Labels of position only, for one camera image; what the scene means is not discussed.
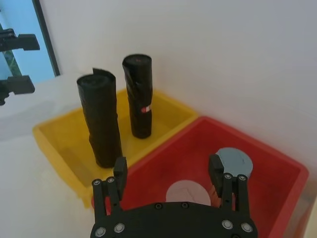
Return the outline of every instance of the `white table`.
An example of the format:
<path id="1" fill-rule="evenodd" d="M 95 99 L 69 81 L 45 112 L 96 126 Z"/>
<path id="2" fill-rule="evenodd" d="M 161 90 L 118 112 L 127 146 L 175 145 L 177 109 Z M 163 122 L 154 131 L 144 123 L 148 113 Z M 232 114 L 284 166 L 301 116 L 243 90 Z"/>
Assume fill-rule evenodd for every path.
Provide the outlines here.
<path id="1" fill-rule="evenodd" d="M 80 106 L 76 79 L 64 75 L 10 95 L 0 107 L 0 237 L 88 238 L 94 215 L 58 177 L 32 127 Z"/>

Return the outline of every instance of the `screw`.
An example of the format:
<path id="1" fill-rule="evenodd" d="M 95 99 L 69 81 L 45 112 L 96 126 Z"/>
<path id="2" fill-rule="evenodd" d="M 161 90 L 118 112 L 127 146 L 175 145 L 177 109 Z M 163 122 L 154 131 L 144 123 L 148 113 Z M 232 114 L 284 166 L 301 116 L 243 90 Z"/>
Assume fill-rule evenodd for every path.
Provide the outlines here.
<path id="1" fill-rule="evenodd" d="M 105 233 L 106 233 L 106 229 L 104 227 L 99 227 L 95 232 L 95 236 L 102 237 Z"/>
<path id="2" fill-rule="evenodd" d="M 155 209 L 160 210 L 162 209 L 163 205 L 160 203 L 155 204 Z"/>
<path id="3" fill-rule="evenodd" d="M 233 228 L 233 224 L 229 220 L 223 220 L 222 226 L 225 227 L 227 230 L 231 230 Z"/>
<path id="4" fill-rule="evenodd" d="M 246 180 L 246 177 L 244 177 L 244 176 L 240 175 L 240 176 L 239 176 L 239 180 L 241 180 L 241 181 L 245 181 L 245 180 Z"/>
<path id="5" fill-rule="evenodd" d="M 188 203 L 187 202 L 182 202 L 182 208 L 187 209 L 188 208 Z"/>
<path id="6" fill-rule="evenodd" d="M 120 233 L 120 232 L 123 232 L 124 230 L 124 224 L 123 223 L 118 223 L 117 225 L 114 226 L 114 232 L 116 233 Z"/>
<path id="7" fill-rule="evenodd" d="M 231 175 L 224 175 L 224 177 L 225 177 L 226 179 L 231 179 L 231 178 L 232 178 Z"/>
<path id="8" fill-rule="evenodd" d="M 245 232 L 248 232 L 248 233 L 253 231 L 253 228 L 251 227 L 251 225 L 249 223 L 242 223 L 241 228 L 242 228 L 242 230 L 244 230 Z"/>

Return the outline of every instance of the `white wall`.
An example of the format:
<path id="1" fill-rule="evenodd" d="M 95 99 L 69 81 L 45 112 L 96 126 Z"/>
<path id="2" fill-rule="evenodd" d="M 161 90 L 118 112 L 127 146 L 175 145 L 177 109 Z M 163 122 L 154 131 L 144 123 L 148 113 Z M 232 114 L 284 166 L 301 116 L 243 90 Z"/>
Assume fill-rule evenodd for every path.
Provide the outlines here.
<path id="1" fill-rule="evenodd" d="M 39 51 L 13 50 L 22 75 L 29 75 L 34 83 L 54 77 L 52 64 L 44 42 L 32 0 L 0 0 L 3 28 L 13 28 L 16 35 L 35 34 Z"/>
<path id="2" fill-rule="evenodd" d="M 42 0 L 62 73 L 154 60 L 155 86 L 304 163 L 317 181 L 317 1 Z"/>

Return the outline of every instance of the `black metal bracket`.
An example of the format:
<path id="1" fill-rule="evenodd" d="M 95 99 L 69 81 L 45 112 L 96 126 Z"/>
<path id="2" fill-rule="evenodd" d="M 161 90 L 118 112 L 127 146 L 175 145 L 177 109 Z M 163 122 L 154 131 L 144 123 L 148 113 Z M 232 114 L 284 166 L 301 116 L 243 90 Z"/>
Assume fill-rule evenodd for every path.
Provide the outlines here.
<path id="1" fill-rule="evenodd" d="M 27 94 L 34 93 L 35 87 L 28 75 L 8 77 L 7 80 L 0 80 L 0 106 L 5 104 L 9 93 Z"/>
<path id="2" fill-rule="evenodd" d="M 13 29 L 0 31 L 0 52 L 22 48 L 25 51 L 40 49 L 34 34 L 20 34 L 16 37 Z"/>
<path id="3" fill-rule="evenodd" d="M 210 162 L 210 173 L 219 161 Z M 118 158 L 114 176 L 105 181 L 92 182 L 95 204 L 95 224 L 91 238 L 257 238 L 257 228 L 250 218 L 247 195 L 247 177 L 231 174 L 217 175 L 221 189 L 222 206 L 216 208 L 192 202 L 158 202 L 123 211 L 120 201 L 127 179 L 124 157 Z M 235 191 L 236 209 L 232 210 L 232 192 Z M 106 214 L 105 198 L 110 197 L 111 214 Z"/>

